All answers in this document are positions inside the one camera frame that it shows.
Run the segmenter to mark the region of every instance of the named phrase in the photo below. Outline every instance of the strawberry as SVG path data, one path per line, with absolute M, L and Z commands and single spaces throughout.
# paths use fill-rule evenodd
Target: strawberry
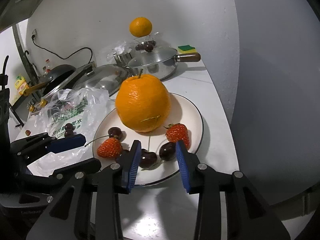
M 167 128 L 166 137 L 169 142 L 177 142 L 179 140 L 183 140 L 187 149 L 190 148 L 190 140 L 188 136 L 188 129 L 184 124 L 176 123 L 169 124 L 169 128 Z
M 102 158 L 115 158 L 122 151 L 121 143 L 116 138 L 108 138 L 98 148 L 97 154 Z

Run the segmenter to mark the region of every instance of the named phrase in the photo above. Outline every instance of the metal screw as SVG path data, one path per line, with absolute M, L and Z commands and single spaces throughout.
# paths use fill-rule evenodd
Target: metal screw
M 198 164 L 198 169 L 199 169 L 199 170 L 205 170 L 207 167 L 208 167 L 208 166 L 205 165 L 204 163 Z
M 110 165 L 110 168 L 113 169 L 113 170 L 117 170 L 120 168 L 120 164 L 119 163 L 112 163 Z
M 59 173 L 56 177 L 57 179 L 62 179 L 63 178 L 63 175 L 61 173 Z
M 243 173 L 241 171 L 235 171 L 234 176 L 240 179 L 243 177 Z
M 76 177 L 76 179 L 81 179 L 82 177 L 84 176 L 84 174 L 83 174 L 83 172 L 77 172 L 76 174 L 75 174 L 75 177 Z
M 53 200 L 53 196 L 48 196 L 48 197 L 47 197 L 47 202 L 48 202 L 48 203 L 51 203 L 52 200 Z

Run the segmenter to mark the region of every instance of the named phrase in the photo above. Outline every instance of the wok handle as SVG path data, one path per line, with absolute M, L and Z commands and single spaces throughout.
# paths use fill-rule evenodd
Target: wok handle
M 201 60 L 201 55 L 199 53 L 186 53 L 179 54 L 175 56 L 177 62 L 198 62 Z
M 28 95 L 31 95 L 33 92 L 44 88 L 47 84 L 48 84 L 47 82 L 44 82 L 44 83 L 40 83 L 35 86 L 32 86 L 31 88 L 27 88 L 26 90 L 24 90 L 23 95 L 27 97 Z

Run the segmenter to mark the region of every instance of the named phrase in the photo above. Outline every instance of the gray panel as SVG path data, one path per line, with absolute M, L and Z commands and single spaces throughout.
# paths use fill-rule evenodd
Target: gray panel
M 239 167 L 270 204 L 320 180 L 320 23 L 306 0 L 235 0 Z

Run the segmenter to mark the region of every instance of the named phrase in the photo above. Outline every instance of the orange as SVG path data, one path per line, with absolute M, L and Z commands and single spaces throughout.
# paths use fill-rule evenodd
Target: orange
M 147 36 L 152 31 L 152 23 L 145 17 L 136 18 L 130 23 L 129 31 L 138 38 Z
M 150 132 L 161 126 L 170 109 L 170 95 L 166 87 L 149 74 L 127 78 L 116 97 L 120 120 L 136 132 Z

